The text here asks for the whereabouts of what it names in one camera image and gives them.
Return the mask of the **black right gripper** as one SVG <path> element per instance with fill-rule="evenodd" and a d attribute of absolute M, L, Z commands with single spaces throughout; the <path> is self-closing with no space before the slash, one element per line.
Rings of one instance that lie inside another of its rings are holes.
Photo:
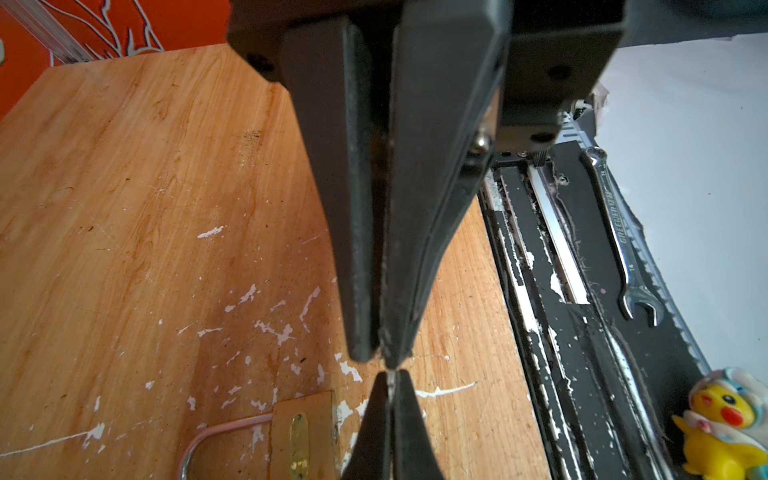
<path fill-rule="evenodd" d="M 379 338 L 409 355 L 437 269 L 500 151 L 542 151 L 624 31 L 621 1 L 235 1 L 227 40 L 265 80 L 312 65 L 358 76 L 334 110 L 389 133 Z M 497 95 L 492 138 L 483 116 Z"/>

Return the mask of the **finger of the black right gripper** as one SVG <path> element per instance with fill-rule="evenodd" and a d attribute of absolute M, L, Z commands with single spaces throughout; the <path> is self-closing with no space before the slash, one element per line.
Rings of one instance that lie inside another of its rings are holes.
<path fill-rule="evenodd" d="M 365 363 L 378 346 L 371 54 L 361 29 L 337 16 L 290 30 L 280 60 L 331 236 L 348 355 Z"/>

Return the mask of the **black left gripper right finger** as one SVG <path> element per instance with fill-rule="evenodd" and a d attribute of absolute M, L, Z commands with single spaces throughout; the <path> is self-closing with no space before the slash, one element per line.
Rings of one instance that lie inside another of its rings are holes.
<path fill-rule="evenodd" d="M 397 370 L 394 375 L 391 408 L 393 478 L 443 480 L 411 376 L 406 370 Z"/>

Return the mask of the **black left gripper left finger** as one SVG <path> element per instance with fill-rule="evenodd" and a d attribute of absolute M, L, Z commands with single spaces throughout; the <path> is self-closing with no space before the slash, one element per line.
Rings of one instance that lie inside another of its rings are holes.
<path fill-rule="evenodd" d="M 386 480 L 392 464 L 392 404 L 388 373 L 380 372 L 366 407 L 350 460 L 341 478 Z"/>

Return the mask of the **brass padlock with steel shackle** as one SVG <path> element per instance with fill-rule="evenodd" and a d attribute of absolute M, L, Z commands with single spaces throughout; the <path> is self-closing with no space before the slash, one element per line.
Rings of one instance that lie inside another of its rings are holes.
<path fill-rule="evenodd" d="M 335 455 L 333 393 L 324 391 L 280 401 L 272 411 L 205 427 L 188 444 L 177 468 L 179 479 L 189 477 L 198 446 L 211 437 L 238 430 L 270 428 L 271 479 L 338 479 Z"/>

